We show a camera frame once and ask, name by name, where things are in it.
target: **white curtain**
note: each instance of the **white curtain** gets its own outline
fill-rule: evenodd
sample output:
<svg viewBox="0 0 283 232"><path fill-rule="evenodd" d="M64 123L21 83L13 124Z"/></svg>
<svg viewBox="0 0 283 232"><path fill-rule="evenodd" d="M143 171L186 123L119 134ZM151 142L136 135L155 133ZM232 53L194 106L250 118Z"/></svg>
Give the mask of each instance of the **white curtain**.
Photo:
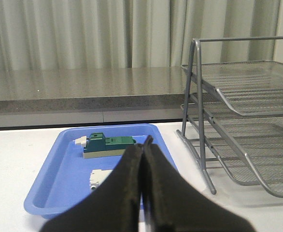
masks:
<svg viewBox="0 0 283 232"><path fill-rule="evenodd" d="M277 28L283 28L282 5L283 0L0 0L0 71L180 66L187 63L193 37L283 33ZM203 44L203 62L273 55L274 41Z"/></svg>

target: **plastic tray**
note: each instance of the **plastic tray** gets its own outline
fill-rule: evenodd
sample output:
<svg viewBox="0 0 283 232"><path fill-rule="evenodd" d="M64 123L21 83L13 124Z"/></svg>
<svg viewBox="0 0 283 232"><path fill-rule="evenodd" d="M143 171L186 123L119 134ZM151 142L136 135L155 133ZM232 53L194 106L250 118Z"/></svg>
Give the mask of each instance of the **plastic tray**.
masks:
<svg viewBox="0 0 283 232"><path fill-rule="evenodd" d="M83 127L64 130L57 137L38 176L24 202L25 210L43 218L56 215L76 205L90 194L89 177L93 169L113 169L121 159L119 156L84 159L82 147L74 144L81 136L103 132L107 137L133 136L143 143L148 135L154 138L176 168L158 128L151 124Z"/></svg>

